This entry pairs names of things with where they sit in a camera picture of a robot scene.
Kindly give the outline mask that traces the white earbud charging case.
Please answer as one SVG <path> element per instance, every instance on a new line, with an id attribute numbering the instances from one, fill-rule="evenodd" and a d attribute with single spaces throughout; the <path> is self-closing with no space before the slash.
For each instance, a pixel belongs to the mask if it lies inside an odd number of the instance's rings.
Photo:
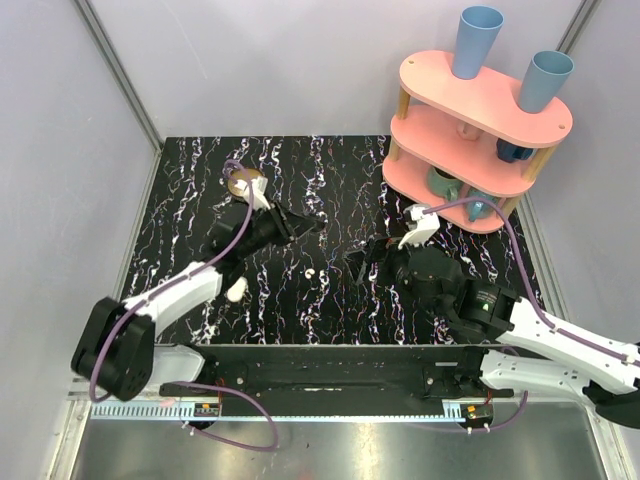
<path id="1" fill-rule="evenodd" d="M 231 303 L 239 303 L 248 289 L 248 281 L 241 276 L 225 293 L 227 300 Z"/>

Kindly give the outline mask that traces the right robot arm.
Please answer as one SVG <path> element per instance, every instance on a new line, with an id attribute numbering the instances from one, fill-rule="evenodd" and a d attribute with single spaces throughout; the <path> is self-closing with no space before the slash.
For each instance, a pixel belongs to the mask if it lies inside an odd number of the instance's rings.
<path id="1" fill-rule="evenodd" d="M 638 345 L 598 335 L 541 310 L 535 301 L 469 277 L 433 247 L 372 238 L 345 259 L 356 283 L 379 267 L 384 279 L 444 318 L 457 343 L 488 342 L 535 354 L 520 360 L 485 352 L 480 363 L 459 366 L 454 384 L 463 395 L 476 396 L 487 387 L 567 394 L 612 423 L 638 428 Z"/>

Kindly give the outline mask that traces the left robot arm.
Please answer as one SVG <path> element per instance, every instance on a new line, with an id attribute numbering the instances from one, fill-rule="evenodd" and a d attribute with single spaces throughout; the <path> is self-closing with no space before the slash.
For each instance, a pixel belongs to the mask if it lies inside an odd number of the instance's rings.
<path id="1" fill-rule="evenodd" d="M 91 310 L 71 368 L 89 382 L 94 402 L 129 401 L 145 389 L 180 383 L 196 396 L 215 386 L 216 372 L 194 346 L 160 347 L 156 338 L 194 308 L 225 294 L 244 294 L 246 260 L 318 232 L 324 222 L 273 203 L 253 210 L 232 204 L 213 224 L 202 255 L 164 283 L 125 300 L 105 297 Z"/>

